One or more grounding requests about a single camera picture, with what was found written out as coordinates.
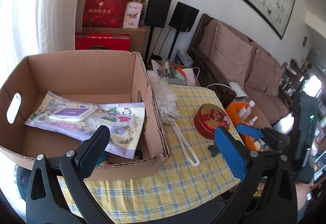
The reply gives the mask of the yellow checkered tablecloth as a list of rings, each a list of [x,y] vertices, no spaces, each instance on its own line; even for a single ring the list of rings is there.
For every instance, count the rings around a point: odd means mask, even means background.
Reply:
[[[197,167],[185,159],[173,129],[165,125],[170,148],[167,161],[148,177],[132,180],[91,181],[87,188],[115,223],[163,219],[192,210],[239,184],[221,155],[212,157],[212,141],[196,129],[193,118],[206,103],[221,106],[216,94],[203,87],[173,87],[181,117],[177,120],[183,136],[200,160]]]

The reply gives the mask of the red chocolate box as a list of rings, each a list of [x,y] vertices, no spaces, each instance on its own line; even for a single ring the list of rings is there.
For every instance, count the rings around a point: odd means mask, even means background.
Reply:
[[[75,37],[76,50],[104,49],[130,51],[130,45],[129,34],[91,33],[87,36]]]

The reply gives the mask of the purple wet wipes pack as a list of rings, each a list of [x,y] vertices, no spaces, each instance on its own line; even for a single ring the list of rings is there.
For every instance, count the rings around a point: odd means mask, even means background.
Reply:
[[[110,141],[105,151],[133,159],[145,120],[145,103],[93,104],[72,101],[48,91],[25,125],[88,140],[105,125]]]

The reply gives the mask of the left black speaker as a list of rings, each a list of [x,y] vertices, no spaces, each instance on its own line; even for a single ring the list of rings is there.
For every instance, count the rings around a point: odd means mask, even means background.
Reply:
[[[148,0],[144,25],[164,28],[172,0]]]

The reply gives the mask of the grey small box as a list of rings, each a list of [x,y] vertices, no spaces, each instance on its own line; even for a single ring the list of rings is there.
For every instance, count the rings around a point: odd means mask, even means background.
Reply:
[[[175,55],[174,63],[191,68],[193,65],[193,60],[184,50],[178,49]]]

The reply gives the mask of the white fluffy duster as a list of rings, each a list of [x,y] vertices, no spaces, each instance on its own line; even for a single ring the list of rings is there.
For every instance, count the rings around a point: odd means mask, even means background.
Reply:
[[[158,73],[154,72],[153,70],[148,70],[147,75],[151,83],[156,104],[163,123],[170,125],[173,128],[185,158],[187,158],[192,166],[198,167],[200,161],[176,123],[176,119],[181,117],[181,114],[177,109],[178,97],[176,93],[166,78],[160,77]]]

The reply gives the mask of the small white pink bottle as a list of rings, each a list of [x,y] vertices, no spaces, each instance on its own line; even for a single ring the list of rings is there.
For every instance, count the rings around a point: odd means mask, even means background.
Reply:
[[[253,126],[257,120],[258,120],[258,117],[257,117],[257,116],[254,116],[252,119],[250,119],[250,120],[247,122],[247,125],[248,125],[248,126]]]

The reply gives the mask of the floor box of clutter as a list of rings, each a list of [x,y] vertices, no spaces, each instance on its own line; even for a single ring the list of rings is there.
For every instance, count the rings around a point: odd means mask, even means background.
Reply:
[[[152,60],[150,62],[150,70],[166,78],[170,85],[200,87],[200,69],[198,67],[188,68],[183,65],[168,62],[167,60]]]

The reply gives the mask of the brown cardboard box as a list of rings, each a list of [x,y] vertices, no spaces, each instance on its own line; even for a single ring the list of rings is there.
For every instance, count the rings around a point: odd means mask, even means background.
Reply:
[[[108,155],[93,180],[153,174],[169,157],[164,126],[141,55],[60,51],[24,58],[1,88],[1,153],[32,169],[37,155],[79,148],[100,127]]]

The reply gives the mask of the orange cardboard box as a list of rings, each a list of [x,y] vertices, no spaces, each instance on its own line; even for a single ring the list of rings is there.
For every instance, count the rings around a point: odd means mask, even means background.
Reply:
[[[242,107],[245,105],[245,102],[232,102],[231,104],[229,104],[229,106],[226,108],[226,113],[228,115],[228,117],[230,118],[232,124],[236,127],[238,124],[246,124],[249,123],[250,120],[252,120],[254,117],[257,117],[258,119],[255,121],[255,123],[252,125],[252,127],[254,128],[270,128],[271,124],[269,123],[269,121],[267,120],[267,118],[265,117],[265,115],[263,114],[263,112],[258,108],[257,105],[254,106],[254,108],[252,109],[252,112],[250,113],[250,115],[247,117],[247,119],[242,120],[239,116],[238,116],[238,112],[242,109]],[[260,144],[260,147],[258,147],[258,144],[254,143],[254,140],[245,134],[240,134],[240,137],[242,139],[242,142],[244,143],[244,145],[249,149],[249,150],[255,150],[255,151],[270,151],[271,148],[268,147],[268,145],[264,144]]]

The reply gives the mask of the pink tissue pack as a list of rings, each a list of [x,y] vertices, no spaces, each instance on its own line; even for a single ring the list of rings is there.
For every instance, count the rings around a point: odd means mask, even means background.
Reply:
[[[142,8],[143,5],[139,2],[128,2],[124,14],[122,28],[138,28]]]

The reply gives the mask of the black cross knob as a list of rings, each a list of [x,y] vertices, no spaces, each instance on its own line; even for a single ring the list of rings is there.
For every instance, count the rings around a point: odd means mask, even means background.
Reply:
[[[208,150],[210,151],[212,157],[216,157],[216,155],[220,153],[220,150],[217,145],[209,145]]]

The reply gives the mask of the red round tin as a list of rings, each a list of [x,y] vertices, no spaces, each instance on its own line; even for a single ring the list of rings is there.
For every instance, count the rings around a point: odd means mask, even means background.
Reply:
[[[230,119],[225,111],[218,106],[210,103],[203,104],[198,109],[194,117],[194,125],[196,130],[209,140],[214,139],[216,128],[230,127]]]

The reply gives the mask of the clear bottle orange liquid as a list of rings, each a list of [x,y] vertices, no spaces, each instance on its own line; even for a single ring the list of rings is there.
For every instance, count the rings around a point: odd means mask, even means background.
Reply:
[[[238,116],[241,121],[245,121],[247,119],[247,117],[251,114],[254,106],[255,102],[253,100],[246,102],[246,104],[242,106],[242,108],[238,111]]]

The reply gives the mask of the brown sofa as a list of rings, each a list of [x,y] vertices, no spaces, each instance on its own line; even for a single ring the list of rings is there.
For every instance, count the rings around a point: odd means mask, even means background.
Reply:
[[[270,124],[289,113],[279,97],[280,63],[234,27],[203,14],[187,53],[200,68],[200,84],[212,89],[224,107],[236,97],[229,86],[236,82]]]

